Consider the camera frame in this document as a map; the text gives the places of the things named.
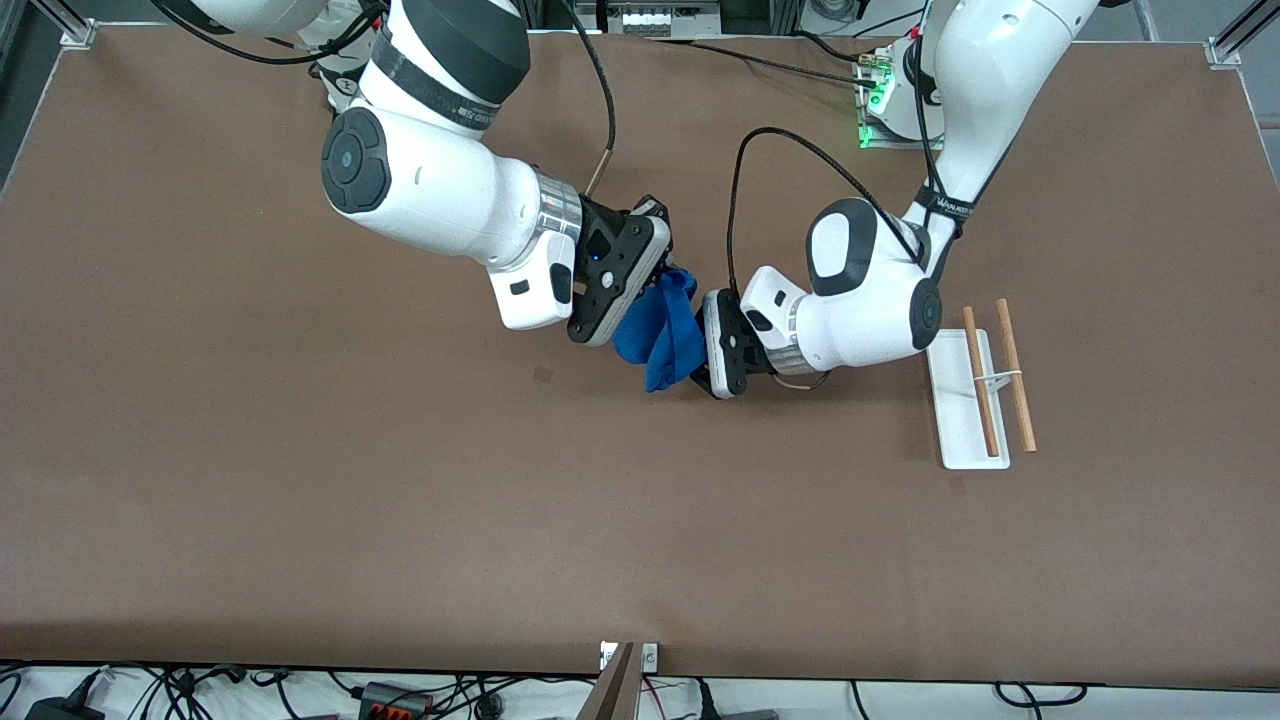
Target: metal bracket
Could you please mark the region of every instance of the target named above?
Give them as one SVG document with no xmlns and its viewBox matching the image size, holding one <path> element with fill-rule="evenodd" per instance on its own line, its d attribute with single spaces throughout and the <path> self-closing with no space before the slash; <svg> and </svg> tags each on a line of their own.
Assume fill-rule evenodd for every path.
<svg viewBox="0 0 1280 720">
<path fill-rule="evenodd" d="M 1240 65 L 1240 50 L 1280 17 L 1280 0 L 1253 0 L 1222 32 L 1208 38 L 1204 55 L 1215 70 Z"/>
<path fill-rule="evenodd" d="M 93 40 L 97 38 L 97 24 L 93 18 L 87 18 L 84 20 L 84 40 L 76 40 L 64 32 L 58 44 L 61 45 L 63 50 L 88 50 L 93 46 Z"/>
<path fill-rule="evenodd" d="M 645 665 L 658 665 L 657 643 L 600 643 L 604 671 L 586 696 L 577 720 L 635 720 Z"/>
<path fill-rule="evenodd" d="M 613 659 L 613 653 L 618 651 L 618 643 L 602 642 L 600 643 L 600 671 L 603 673 L 609 665 L 609 660 Z M 645 675 L 653 675 L 658 671 L 658 643 L 644 643 L 640 646 L 640 671 Z"/>
<path fill-rule="evenodd" d="M 1231 53 L 1230 55 L 1221 58 L 1219 56 L 1217 38 L 1211 37 L 1204 41 L 1204 59 L 1208 60 L 1208 67 L 1211 70 L 1238 70 L 1240 69 L 1240 54 Z"/>
</svg>

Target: power adapter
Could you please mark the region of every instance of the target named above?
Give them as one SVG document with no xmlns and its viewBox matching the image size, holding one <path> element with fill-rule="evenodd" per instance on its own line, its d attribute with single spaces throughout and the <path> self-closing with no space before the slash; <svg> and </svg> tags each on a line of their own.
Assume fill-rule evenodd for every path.
<svg viewBox="0 0 1280 720">
<path fill-rule="evenodd" d="M 74 707 L 65 697 L 46 697 L 27 711 L 27 720 L 105 720 L 92 707 Z"/>
<path fill-rule="evenodd" d="M 72 692 L 70 697 L 37 700 L 27 711 L 27 720 L 105 720 L 106 715 L 87 707 L 88 691 L 101 670 L 93 670 Z"/>
</svg>

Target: black joint cap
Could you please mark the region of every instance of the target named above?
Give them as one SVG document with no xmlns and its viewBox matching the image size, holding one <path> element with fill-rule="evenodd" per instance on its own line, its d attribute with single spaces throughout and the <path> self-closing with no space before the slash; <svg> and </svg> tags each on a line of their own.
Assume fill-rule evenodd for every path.
<svg viewBox="0 0 1280 720">
<path fill-rule="evenodd" d="M 353 215 L 381 205 L 392 176 L 378 115 L 367 108 L 352 108 L 334 119 L 320 152 L 320 177 L 339 213 Z"/>
</svg>

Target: cable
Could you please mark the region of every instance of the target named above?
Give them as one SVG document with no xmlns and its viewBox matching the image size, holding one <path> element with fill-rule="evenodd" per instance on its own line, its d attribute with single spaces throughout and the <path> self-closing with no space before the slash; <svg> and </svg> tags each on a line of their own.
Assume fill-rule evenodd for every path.
<svg viewBox="0 0 1280 720">
<path fill-rule="evenodd" d="M 289 697 L 284 694 L 284 683 L 275 683 L 275 692 L 280 693 L 280 705 L 284 706 L 284 711 L 289 714 L 289 720 L 302 720 L 302 717 L 293 711 L 293 706 L 289 705 Z"/>
<path fill-rule="evenodd" d="M 923 47 L 924 36 L 922 35 L 911 46 L 910 59 L 908 60 L 915 68 L 915 79 L 911 83 L 915 88 L 915 120 L 920 126 L 920 145 L 924 147 L 924 167 L 929 173 L 929 183 L 934 191 L 946 195 L 947 190 L 942 184 L 942 178 L 938 176 L 938 167 L 933 160 L 933 143 L 929 141 L 928 120 L 924 119 L 924 90 L 920 87 L 920 77 L 924 74 L 924 67 L 920 61 Z"/>
<path fill-rule="evenodd" d="M 863 693 L 858 692 L 858 680 L 849 680 L 849 687 L 854 689 L 854 703 L 858 706 L 858 714 L 863 716 L 863 720 L 872 720 L 867 715 L 867 708 L 863 707 Z"/>
<path fill-rule="evenodd" d="M 698 692 L 703 697 L 703 714 L 699 717 L 701 720 L 721 720 L 719 711 L 716 710 L 716 698 L 712 697 L 712 687 L 701 678 L 694 678 L 694 680 L 698 682 Z"/>
<path fill-rule="evenodd" d="M 253 55 L 252 53 L 246 53 L 243 50 L 239 50 L 238 47 L 232 47 L 230 45 L 214 40 L 212 37 L 201 32 L 195 26 L 187 23 L 187 20 L 178 17 L 177 13 L 165 6 L 163 0 L 151 0 L 151 4 L 155 6 L 156 10 L 160 10 L 160 13 L 164 17 L 169 18 L 175 26 L 196 36 L 198 40 L 209 45 L 212 45 L 214 47 L 218 47 L 224 53 L 230 53 L 237 58 L 251 60 L 253 63 L 261 63 L 264 65 L 302 65 L 306 63 L 320 60 L 323 58 L 329 58 L 330 55 L 337 55 L 338 53 L 342 53 L 344 49 L 347 49 L 347 46 L 349 46 L 352 42 L 358 40 L 360 36 L 362 36 L 366 29 L 372 27 L 374 18 L 376 18 L 383 13 L 383 6 L 378 4 L 366 8 L 362 13 L 360 13 L 360 15 L 356 17 L 356 19 L 351 22 L 349 26 L 347 26 L 347 29 L 344 29 L 342 35 L 324 44 L 321 46 L 323 50 L 320 53 L 314 53 L 310 55 L 300 55 L 297 58 L 264 58 L 261 55 Z"/>
<path fill-rule="evenodd" d="M 906 238 L 902 237 L 902 229 L 899 227 L 897 220 L 895 220 L 892 215 L 886 213 L 884 208 L 882 208 L 881 204 L 876 201 L 876 197 L 872 195 L 872 192 L 867 190 L 867 187 L 863 183 L 858 182 L 858 178 L 855 178 L 849 170 L 846 170 L 845 167 L 841 165 L 835 158 L 828 155 L 823 149 L 818 147 L 813 142 L 809 142 L 808 140 L 800 137 L 799 135 L 788 129 L 782 129 L 776 127 L 762 127 L 762 128 L 755 128 L 751 132 L 746 133 L 746 137 L 742 138 L 742 143 L 737 147 L 737 160 L 733 163 L 733 184 L 731 186 L 728 195 L 728 222 L 726 223 L 726 229 L 724 229 L 724 258 L 728 264 L 728 287 L 735 296 L 741 297 L 737 292 L 737 274 L 733 270 L 733 218 L 737 215 L 737 187 L 742 174 L 742 155 L 746 152 L 746 146 L 753 140 L 755 140 L 762 135 L 777 135 L 785 137 L 800 145 L 805 150 L 813 152 L 814 155 L 820 158 L 824 163 L 831 165 L 831 169 L 836 170 L 840 174 L 840 177 L 845 178 L 845 181 L 849 184 L 854 186 L 854 188 L 863 197 L 867 199 L 867 202 L 869 202 L 872 209 L 874 209 L 876 213 L 879 214 L 881 219 L 884 220 L 884 224 L 888 225 L 890 232 L 892 232 L 893 237 L 897 238 L 899 245 L 901 245 L 902 250 L 906 251 L 908 258 L 911 258 L 911 260 L 915 263 L 920 261 L 915 251 L 911 250 L 911 246 L 908 245 Z"/>
<path fill-rule="evenodd" d="M 618 137 L 618 113 L 613 108 L 613 90 L 609 88 L 609 78 L 604 74 L 604 65 L 600 63 L 600 55 L 595 51 L 595 45 L 591 38 L 586 35 L 586 28 L 582 27 L 582 20 L 577 19 L 577 10 L 573 8 L 572 0 L 561 0 L 564 9 L 568 10 L 570 22 L 573 23 L 573 29 L 577 31 L 577 36 L 582 40 L 582 46 L 586 47 L 588 56 L 591 58 L 591 67 L 595 68 L 595 77 L 600 79 L 600 92 L 604 94 L 604 111 L 609 117 L 609 138 L 604 141 L 604 151 L 600 152 L 600 161 L 595 164 L 595 172 L 591 173 L 591 181 L 586 183 L 586 192 L 582 193 L 588 200 L 591 199 L 591 193 L 595 192 L 596 186 L 600 184 L 600 178 L 604 177 L 604 168 L 608 167 L 609 159 L 613 158 L 613 143 Z"/>
<path fill-rule="evenodd" d="M 819 36 L 817 36 L 817 35 L 814 35 L 814 33 L 812 33 L 812 32 L 809 32 L 806 29 L 797 29 L 797 31 L 795 31 L 791 35 L 794 35 L 795 37 L 804 37 L 806 40 L 812 40 L 818 47 L 822 49 L 823 53 L 831 55 L 832 58 L 835 58 L 837 60 L 844 60 L 846 63 L 856 63 L 858 61 L 858 55 L 847 55 L 845 53 L 841 53 L 840 50 L 836 50 L 831 45 L 827 45 L 826 40 L 823 40 L 822 37 L 819 37 Z"/>
<path fill-rule="evenodd" d="M 497 694 L 499 691 L 503 691 L 506 688 L 509 688 L 511 685 L 515 685 L 515 684 L 522 683 L 522 682 L 525 682 L 525 678 L 516 678 L 513 680 L 507 680 L 506 683 L 502 683 L 500 685 L 497 685 L 497 687 L 494 687 L 492 689 L 484 691 L 483 693 L 477 694 L 472 700 L 468 700 L 463 705 L 460 705 L 457 707 L 449 707 L 448 710 L 439 711 L 435 716 L 436 717 L 445 717 L 448 715 L 453 715 L 454 712 L 462 710 L 463 707 L 471 707 L 474 703 L 480 702 L 480 700 L 486 698 L 486 697 L 493 696 L 493 694 Z"/>
<path fill-rule="evenodd" d="M 13 698 L 18 697 L 18 688 L 22 687 L 22 675 L 18 674 L 18 670 L 19 667 L 10 667 L 8 674 L 0 675 L 0 684 L 13 680 L 13 689 L 9 691 L 9 696 L 0 703 L 0 715 L 4 715 L 4 711 L 9 710 L 9 703 L 13 702 Z"/>
<path fill-rule="evenodd" d="M 861 36 L 864 36 L 864 35 L 867 35 L 869 32 L 877 31 L 877 29 L 879 29 L 879 28 L 882 28 L 884 26 L 891 26 L 891 24 L 896 23 L 897 20 L 905 20 L 906 18 L 910 18 L 911 15 L 919 15 L 923 12 L 924 12 L 924 8 L 920 8 L 919 10 L 911 10 L 910 13 L 902 13 L 901 15 L 897 15 L 895 18 L 890 18 L 890 19 L 882 22 L 882 23 L 876 23 L 876 24 L 873 24 L 870 27 L 864 27 L 863 29 L 860 29 L 860 31 L 858 31 L 858 32 L 855 32 L 852 35 L 844 36 L 844 37 L 846 40 L 854 40 L 854 38 L 861 37 Z M 827 32 L 824 32 L 822 35 L 824 37 L 831 37 L 831 36 L 836 35 L 837 32 L 845 29 L 846 27 L 854 24 L 854 22 L 855 20 L 849 20 L 844 26 L 837 27 L 836 29 L 827 31 Z"/>
<path fill-rule="evenodd" d="M 360 685 L 347 687 L 342 680 L 338 679 L 338 675 L 334 674 L 333 670 L 325 670 L 325 674 L 329 675 L 329 679 L 333 680 L 333 684 L 335 684 L 339 688 L 347 691 L 347 694 L 349 694 L 351 697 L 353 697 L 356 700 L 360 700 L 360 694 L 358 694 L 360 691 L 361 691 Z"/>
<path fill-rule="evenodd" d="M 1018 689 L 1023 691 L 1023 694 L 1027 696 L 1027 702 L 1018 701 L 1018 700 L 1014 700 L 1014 698 L 1006 696 L 1005 691 L 1004 691 L 1004 685 L 1005 684 L 1012 684 Z M 1027 687 L 1027 683 L 996 683 L 995 684 L 996 697 L 998 697 L 1000 700 L 1002 700 L 1005 702 L 1005 705 L 1010 705 L 1010 706 L 1018 707 L 1020 710 L 1030 710 L 1030 711 L 1036 712 L 1036 720 L 1044 720 L 1044 715 L 1041 712 L 1041 708 L 1043 708 L 1043 707 L 1066 707 L 1069 705 L 1075 705 L 1075 703 L 1080 702 L 1082 700 L 1084 700 L 1084 696 L 1089 694 L 1089 687 L 1088 685 L 1068 685 L 1068 687 L 1076 688 L 1080 692 L 1078 692 L 1078 693 L 1075 693 L 1075 694 L 1073 694 L 1070 697 L 1065 697 L 1062 700 L 1038 700 L 1036 697 L 1036 694 L 1032 693 L 1032 689 L 1029 687 Z"/>
<path fill-rule="evenodd" d="M 721 55 L 728 55 L 730 58 L 737 58 L 739 60 L 746 60 L 748 63 L 759 63 L 762 65 L 768 65 L 771 68 L 778 68 L 780 70 L 787 70 L 790 73 L 797 73 L 801 76 L 809 76 L 822 79 L 829 79 L 835 82 L 842 82 L 846 85 L 856 85 L 859 87 L 873 88 L 876 83 L 870 79 L 860 79 L 854 77 L 836 76 L 831 73 L 823 73 L 819 70 L 810 70 L 809 68 L 800 68 L 796 65 L 788 65 L 786 63 L 778 63 L 777 60 L 767 60 L 764 58 L 756 58 L 755 55 L 748 55 L 745 53 L 739 53 L 737 50 L 730 50 L 727 47 L 716 47 L 712 45 L 699 45 L 698 42 L 690 42 L 690 47 L 698 47 L 700 50 L 710 50 L 712 53 L 719 53 Z"/>
<path fill-rule="evenodd" d="M 649 697 L 653 698 L 654 706 L 658 707 L 658 717 L 667 720 L 667 711 L 662 708 L 662 700 L 658 698 L 658 688 L 653 687 L 653 680 L 649 678 L 644 679 L 644 684 L 649 687 Z"/>
<path fill-rule="evenodd" d="M 782 387 L 785 387 L 787 389 L 800 389 L 800 391 L 808 392 L 810 389 L 818 389 L 819 387 L 827 384 L 827 378 L 831 377 L 831 370 L 827 370 L 817 380 L 814 380 L 814 382 L 812 382 L 812 383 L 809 383 L 806 386 L 797 386 L 795 383 L 788 383 L 788 382 L 783 380 L 782 377 L 778 375 L 777 373 L 771 373 L 769 377 L 773 378 L 773 382 L 778 383 L 780 386 L 782 386 Z"/>
</svg>

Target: white floor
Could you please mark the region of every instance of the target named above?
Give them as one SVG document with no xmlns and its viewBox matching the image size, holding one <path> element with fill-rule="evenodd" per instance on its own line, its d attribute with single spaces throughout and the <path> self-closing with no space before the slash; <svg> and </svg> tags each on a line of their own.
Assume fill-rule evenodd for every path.
<svg viewBox="0 0 1280 720">
<path fill-rule="evenodd" d="M 65 697 L 92 667 L 29 667 L 5 720 L 26 717 L 31 703 L 46 697 Z M 439 687 L 453 682 L 448 675 L 387 675 L 339 673 L 348 685 L 370 680 L 393 683 L 407 689 Z M 151 678 L 142 670 L 111 670 L 93 684 L 90 707 L 104 711 L 108 720 L 125 720 L 142 697 Z M 700 710 L 698 687 L 689 679 L 662 678 L 658 689 L 664 716 L 675 720 Z M 858 720 L 849 683 L 818 680 L 709 680 L 716 706 L 722 715 L 753 710 L 774 710 L 783 720 Z M 294 673 L 284 684 L 289 703 L 303 716 L 338 715 L 356 717 L 357 701 L 339 689 L 324 673 Z M 0 703 L 10 684 L 0 684 Z M 946 720 L 1030 720 L 1030 710 L 1002 703 L 992 685 L 947 683 L 859 683 L 870 720 L 946 719 Z M 1039 700 L 1053 700 L 1074 691 L 1032 687 Z M 590 692 L 586 683 L 544 684 L 522 682 L 499 693 L 504 701 L 502 717 L 509 720 L 571 719 L 577 715 Z M 1018 688 L 1006 687 L 1018 698 Z M 225 679 L 200 685 L 196 697 L 214 720 L 287 720 L 278 691 L 257 688 L 250 682 L 230 684 Z M 166 702 L 156 701 L 151 717 L 163 719 Z M 1088 696 L 1070 707 L 1043 710 L 1046 720 L 1274 720 L 1280 717 L 1280 693 L 1244 691 L 1167 691 L 1134 688 L 1091 688 Z M 449 715 L 466 720 L 466 711 Z M 641 698 L 641 720 L 660 720 L 648 693 Z"/>
</svg>

